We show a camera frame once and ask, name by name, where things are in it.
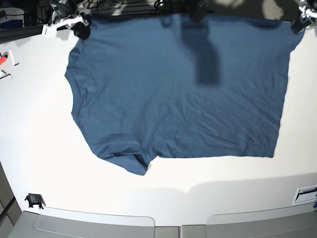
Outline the grey chair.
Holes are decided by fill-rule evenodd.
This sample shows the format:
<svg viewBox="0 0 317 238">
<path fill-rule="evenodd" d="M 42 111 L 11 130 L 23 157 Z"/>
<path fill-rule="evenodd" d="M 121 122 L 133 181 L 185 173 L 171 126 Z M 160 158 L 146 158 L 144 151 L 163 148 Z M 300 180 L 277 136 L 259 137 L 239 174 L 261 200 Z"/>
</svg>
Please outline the grey chair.
<svg viewBox="0 0 317 238">
<path fill-rule="evenodd" d="M 313 204 L 255 212 L 217 214 L 205 225 L 184 225 L 182 238 L 315 238 L 317 210 Z"/>
<path fill-rule="evenodd" d="M 76 221 L 23 212 L 10 238 L 178 238 L 177 227 L 140 227 Z"/>
</svg>

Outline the blue T-shirt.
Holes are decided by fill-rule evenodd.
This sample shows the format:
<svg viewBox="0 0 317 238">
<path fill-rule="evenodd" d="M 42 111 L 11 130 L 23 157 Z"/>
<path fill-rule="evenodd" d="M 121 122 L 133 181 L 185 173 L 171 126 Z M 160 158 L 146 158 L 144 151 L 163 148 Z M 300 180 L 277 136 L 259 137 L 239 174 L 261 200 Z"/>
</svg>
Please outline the blue T-shirt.
<svg viewBox="0 0 317 238">
<path fill-rule="evenodd" d="M 69 53 L 72 116 L 100 159 L 144 175 L 155 157 L 274 154 L 289 22 L 210 14 L 95 17 Z"/>
</svg>

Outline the red handled tool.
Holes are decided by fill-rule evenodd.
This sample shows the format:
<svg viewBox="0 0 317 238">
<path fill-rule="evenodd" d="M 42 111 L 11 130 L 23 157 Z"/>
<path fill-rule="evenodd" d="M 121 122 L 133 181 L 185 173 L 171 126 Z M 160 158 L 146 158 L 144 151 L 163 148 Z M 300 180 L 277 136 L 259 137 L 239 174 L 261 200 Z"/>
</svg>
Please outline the red handled tool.
<svg viewBox="0 0 317 238">
<path fill-rule="evenodd" d="M 5 52 L 3 55 L 0 56 L 0 65 L 2 65 L 8 58 L 8 53 Z"/>
</svg>

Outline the left grey chair back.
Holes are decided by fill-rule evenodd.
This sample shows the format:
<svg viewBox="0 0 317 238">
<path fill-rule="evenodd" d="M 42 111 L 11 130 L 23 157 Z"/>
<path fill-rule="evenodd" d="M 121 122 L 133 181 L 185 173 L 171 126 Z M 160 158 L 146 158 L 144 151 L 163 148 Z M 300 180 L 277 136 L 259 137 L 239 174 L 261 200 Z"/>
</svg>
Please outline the left grey chair back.
<svg viewBox="0 0 317 238">
<path fill-rule="evenodd" d="M 177 227 L 140 227 L 76 221 L 23 212 L 10 238 L 178 238 Z"/>
</svg>

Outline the black table clip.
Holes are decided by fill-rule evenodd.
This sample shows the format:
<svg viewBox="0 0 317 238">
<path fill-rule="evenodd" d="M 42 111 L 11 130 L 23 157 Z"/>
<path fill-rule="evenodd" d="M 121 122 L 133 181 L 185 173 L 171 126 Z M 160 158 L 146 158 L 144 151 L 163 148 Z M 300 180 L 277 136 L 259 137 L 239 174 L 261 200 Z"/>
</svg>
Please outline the black table clip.
<svg viewBox="0 0 317 238">
<path fill-rule="evenodd" d="M 46 206 L 46 203 L 40 194 L 29 193 L 24 200 L 28 202 L 29 208 L 38 205 L 40 209 L 43 209 L 43 206 Z"/>
</svg>

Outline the upper hex key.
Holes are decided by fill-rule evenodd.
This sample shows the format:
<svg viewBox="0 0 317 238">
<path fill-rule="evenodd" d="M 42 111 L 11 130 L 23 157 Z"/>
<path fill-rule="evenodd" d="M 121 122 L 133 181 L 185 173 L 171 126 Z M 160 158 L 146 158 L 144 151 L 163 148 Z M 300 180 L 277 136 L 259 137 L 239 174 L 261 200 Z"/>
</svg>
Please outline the upper hex key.
<svg viewBox="0 0 317 238">
<path fill-rule="evenodd" d="M 14 66 L 19 65 L 19 63 L 18 63 L 18 62 L 16 62 L 16 61 L 15 61 L 15 59 L 14 59 L 14 55 L 13 55 L 12 49 L 9 49 L 9 55 L 10 55 L 10 58 L 11 58 L 12 64 L 13 64 Z"/>
</svg>

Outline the right grey chair back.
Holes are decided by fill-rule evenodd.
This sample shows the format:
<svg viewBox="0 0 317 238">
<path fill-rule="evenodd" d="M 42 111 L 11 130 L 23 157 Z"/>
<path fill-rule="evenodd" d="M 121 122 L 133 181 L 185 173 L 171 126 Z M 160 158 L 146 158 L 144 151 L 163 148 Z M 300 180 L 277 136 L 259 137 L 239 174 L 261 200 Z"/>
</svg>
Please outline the right grey chair back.
<svg viewBox="0 0 317 238">
<path fill-rule="evenodd" d="M 205 225 L 184 225 L 182 238 L 315 238 L 317 210 L 313 204 L 255 212 L 217 214 Z"/>
</svg>

